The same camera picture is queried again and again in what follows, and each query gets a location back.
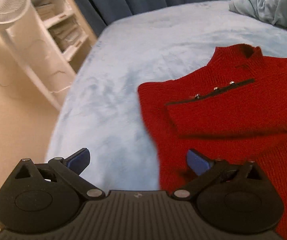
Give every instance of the sweater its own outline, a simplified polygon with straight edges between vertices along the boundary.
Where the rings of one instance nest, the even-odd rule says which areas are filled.
[[[283,200],[277,232],[287,240],[287,58],[246,44],[217,47],[205,67],[141,84],[138,94],[158,150],[161,189],[172,192],[192,178],[190,148],[233,164],[255,160]]]

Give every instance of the mattress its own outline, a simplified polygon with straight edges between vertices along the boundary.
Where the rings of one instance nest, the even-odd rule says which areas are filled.
[[[46,159],[86,147],[91,163],[81,176],[102,190],[159,189],[157,151],[137,87],[205,66],[216,46],[247,43],[265,56],[287,57],[287,30],[228,8],[228,1],[185,4],[107,27],[66,97]]]

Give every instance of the beige floor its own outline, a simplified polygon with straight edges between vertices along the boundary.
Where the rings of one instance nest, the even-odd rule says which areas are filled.
[[[0,187],[21,158],[43,162],[58,112],[0,40]]]

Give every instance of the sweater sleeve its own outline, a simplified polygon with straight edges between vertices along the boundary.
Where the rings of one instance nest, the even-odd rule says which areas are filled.
[[[287,132],[287,67],[222,94],[169,104],[166,108],[183,137],[244,137]]]

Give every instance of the red knit fabric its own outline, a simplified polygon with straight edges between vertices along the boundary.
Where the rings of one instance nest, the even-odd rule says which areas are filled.
[[[169,104],[248,79],[254,82],[223,94]],[[245,44],[216,48],[207,66],[177,80],[141,84],[138,93],[158,149],[161,189],[187,182],[190,148],[230,163],[256,159],[283,199],[277,232],[287,240],[287,59],[264,57]]]

